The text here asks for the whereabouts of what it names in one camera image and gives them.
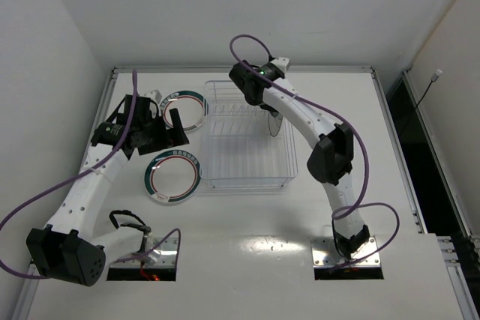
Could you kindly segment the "white plate with characters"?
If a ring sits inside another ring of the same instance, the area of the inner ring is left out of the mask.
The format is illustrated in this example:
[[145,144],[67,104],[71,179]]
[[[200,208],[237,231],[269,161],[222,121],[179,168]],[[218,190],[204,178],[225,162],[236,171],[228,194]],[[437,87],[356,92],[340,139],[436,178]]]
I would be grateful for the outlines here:
[[268,116],[269,133],[272,137],[276,137],[282,128],[284,117],[279,112],[270,112]]

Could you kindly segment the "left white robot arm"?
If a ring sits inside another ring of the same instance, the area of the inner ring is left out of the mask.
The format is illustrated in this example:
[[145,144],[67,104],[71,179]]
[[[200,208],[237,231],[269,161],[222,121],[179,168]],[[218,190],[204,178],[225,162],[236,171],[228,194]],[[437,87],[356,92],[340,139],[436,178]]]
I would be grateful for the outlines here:
[[142,255],[151,229],[145,223],[115,223],[113,231],[95,237],[96,219],[114,179],[134,152],[150,154],[186,145],[179,111],[152,114],[152,99],[128,95],[94,131],[85,165],[57,212],[43,229],[32,229],[26,245],[43,277],[93,286],[110,265],[130,254]]

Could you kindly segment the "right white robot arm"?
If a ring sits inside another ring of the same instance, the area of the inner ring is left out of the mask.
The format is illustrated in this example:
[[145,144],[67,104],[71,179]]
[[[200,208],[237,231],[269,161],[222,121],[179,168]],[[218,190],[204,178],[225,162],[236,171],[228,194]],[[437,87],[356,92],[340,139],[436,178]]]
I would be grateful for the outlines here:
[[288,120],[312,149],[307,160],[310,175],[323,185],[332,210],[332,231],[337,251],[346,259],[368,241],[368,226],[356,209],[351,171],[354,132],[345,121],[334,122],[324,112],[301,100],[289,82],[287,58],[274,58],[249,69],[246,61],[233,65],[229,78],[251,106],[259,106]]

